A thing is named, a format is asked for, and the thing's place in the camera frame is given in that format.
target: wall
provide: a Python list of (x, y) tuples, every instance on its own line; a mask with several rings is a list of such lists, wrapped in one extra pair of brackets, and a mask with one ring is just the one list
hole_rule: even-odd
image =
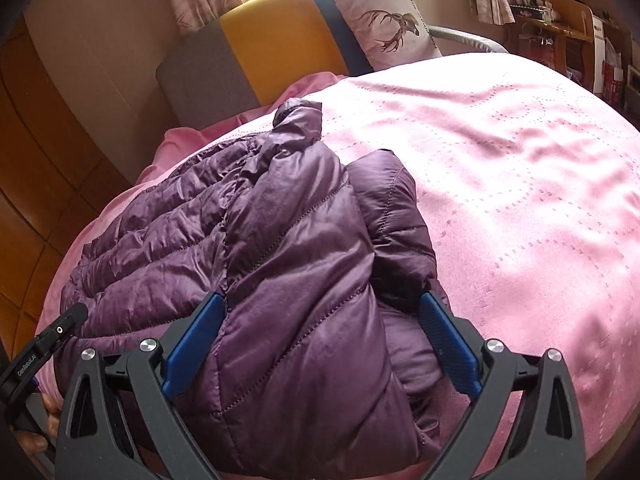
[[(428, 23), (502, 40), (468, 0), (415, 0)], [(596, 8), (606, 0), (584, 0)], [(130, 180), (152, 160), (176, 119), (155, 69), (179, 42), (167, 0), (33, 0), (26, 11), (36, 48), (56, 87), (96, 144)], [(445, 53), (461, 52), (441, 44)]]
[(0, 46), (0, 340), (31, 338), (60, 261), (128, 183), (50, 81), (24, 22)]

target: blue gripper pad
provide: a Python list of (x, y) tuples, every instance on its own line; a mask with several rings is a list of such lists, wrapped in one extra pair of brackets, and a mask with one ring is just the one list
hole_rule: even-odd
[(476, 356), (430, 292), (420, 298), (418, 322), (453, 387), (475, 400), (482, 391)]
[(226, 303), (214, 294), (166, 360), (162, 392), (173, 401), (196, 376), (226, 316)]

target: purple puffer jacket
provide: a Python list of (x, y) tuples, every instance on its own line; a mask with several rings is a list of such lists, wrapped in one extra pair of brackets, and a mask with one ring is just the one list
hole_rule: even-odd
[(85, 245), (62, 291), (62, 310), (89, 309), (56, 355), (63, 393), (83, 349), (128, 351), (216, 290), (228, 316), (176, 405), (217, 469), (340, 480), (437, 454), (441, 371), (415, 316), (423, 291), (446, 297), (414, 180), (385, 150), (345, 168), (321, 123), (320, 104), (288, 101), (272, 131), (191, 157)]

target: beige wall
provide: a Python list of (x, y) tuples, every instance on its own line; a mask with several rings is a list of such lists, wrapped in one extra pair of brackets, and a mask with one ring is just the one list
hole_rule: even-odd
[[(425, 20), (502, 39), (468, 0), (415, 0)], [(593, 7), (604, 0), (584, 0)], [(176, 119), (155, 70), (179, 42), (167, 0), (33, 0), (25, 13), (42, 62), (100, 149), (130, 181)], [(445, 53), (459, 52), (441, 44)]]

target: hand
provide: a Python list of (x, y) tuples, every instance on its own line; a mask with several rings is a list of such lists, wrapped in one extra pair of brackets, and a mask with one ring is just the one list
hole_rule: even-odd
[[(47, 413), (49, 413), (49, 418), (47, 419), (47, 434), (56, 437), (58, 436), (58, 428), (60, 426), (60, 410), (57, 408), (53, 399), (46, 394), (43, 394), (42, 396), (42, 403), (44, 404), (44, 408), (47, 410)], [(12, 433), (18, 441), (18, 444), (20, 444), (20, 447), (27, 456), (31, 458), (39, 471), (45, 476), (45, 478), (50, 479), (48, 472), (35, 457), (38, 453), (42, 453), (47, 450), (47, 439), (42, 435), (31, 433), (29, 431), (12, 429)]]

